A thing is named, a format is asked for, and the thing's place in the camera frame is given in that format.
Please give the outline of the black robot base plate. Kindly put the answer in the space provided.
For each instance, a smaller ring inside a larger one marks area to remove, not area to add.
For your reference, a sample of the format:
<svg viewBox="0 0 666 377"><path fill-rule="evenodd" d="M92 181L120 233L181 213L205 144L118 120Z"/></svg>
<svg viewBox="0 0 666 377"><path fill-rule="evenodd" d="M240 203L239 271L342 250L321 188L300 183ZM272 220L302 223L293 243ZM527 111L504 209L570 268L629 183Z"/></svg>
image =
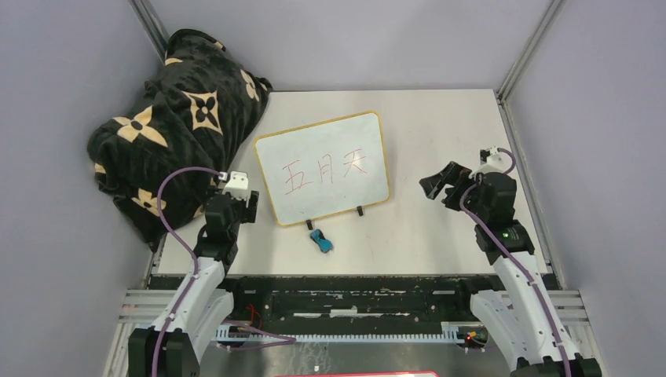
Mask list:
<svg viewBox="0 0 666 377"><path fill-rule="evenodd" d="M481 276L245 276L232 292L231 318L282 335L434 334L442 322L472 322L470 297L504 289Z"/></svg>

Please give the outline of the blue whiteboard eraser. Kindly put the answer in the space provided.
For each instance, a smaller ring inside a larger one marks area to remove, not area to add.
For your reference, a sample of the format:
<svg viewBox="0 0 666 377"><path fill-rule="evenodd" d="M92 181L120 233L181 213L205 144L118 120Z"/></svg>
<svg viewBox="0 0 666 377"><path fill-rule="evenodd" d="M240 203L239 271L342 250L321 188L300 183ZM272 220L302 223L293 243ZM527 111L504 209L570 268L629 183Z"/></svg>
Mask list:
<svg viewBox="0 0 666 377"><path fill-rule="evenodd" d="M320 229L314 229L310 234L310 239L319 247L323 254L333 250L333 244L328 240Z"/></svg>

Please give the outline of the yellow framed whiteboard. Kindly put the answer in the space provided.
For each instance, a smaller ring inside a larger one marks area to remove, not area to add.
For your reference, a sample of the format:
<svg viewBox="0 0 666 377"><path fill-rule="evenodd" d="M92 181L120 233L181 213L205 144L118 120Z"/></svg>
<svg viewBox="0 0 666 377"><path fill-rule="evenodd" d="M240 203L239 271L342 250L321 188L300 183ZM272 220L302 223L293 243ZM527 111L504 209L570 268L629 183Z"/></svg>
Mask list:
<svg viewBox="0 0 666 377"><path fill-rule="evenodd" d="M266 134L255 139L254 150L280 226L330 217L390 198L378 112Z"/></svg>

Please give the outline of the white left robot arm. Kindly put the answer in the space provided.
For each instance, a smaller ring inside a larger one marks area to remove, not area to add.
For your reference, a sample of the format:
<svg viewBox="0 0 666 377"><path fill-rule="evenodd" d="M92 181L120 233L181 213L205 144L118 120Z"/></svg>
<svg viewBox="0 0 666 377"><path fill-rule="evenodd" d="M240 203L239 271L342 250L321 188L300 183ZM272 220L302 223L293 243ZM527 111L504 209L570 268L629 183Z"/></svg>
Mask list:
<svg viewBox="0 0 666 377"><path fill-rule="evenodd" d="M165 310L128 339L129 376L198 376L214 333L227 317L242 317L247 298L219 286L238 252L240 226L256 219L259 193L213 195L204 206L196 261Z"/></svg>

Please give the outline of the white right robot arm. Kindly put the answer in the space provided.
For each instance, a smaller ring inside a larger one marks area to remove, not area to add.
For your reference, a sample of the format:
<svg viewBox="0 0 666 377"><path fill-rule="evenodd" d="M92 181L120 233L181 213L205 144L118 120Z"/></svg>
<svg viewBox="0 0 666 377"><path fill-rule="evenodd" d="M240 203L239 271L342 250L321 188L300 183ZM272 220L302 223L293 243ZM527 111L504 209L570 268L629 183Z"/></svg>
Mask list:
<svg viewBox="0 0 666 377"><path fill-rule="evenodd" d="M478 318L494 339L512 376L600 376L593 357L584 357L552 302L526 228L515 217L517 182L501 170L474 173L455 162L419 180L426 198L475 223L479 249L500 278L511 306L494 290L467 290L453 300L464 320Z"/></svg>

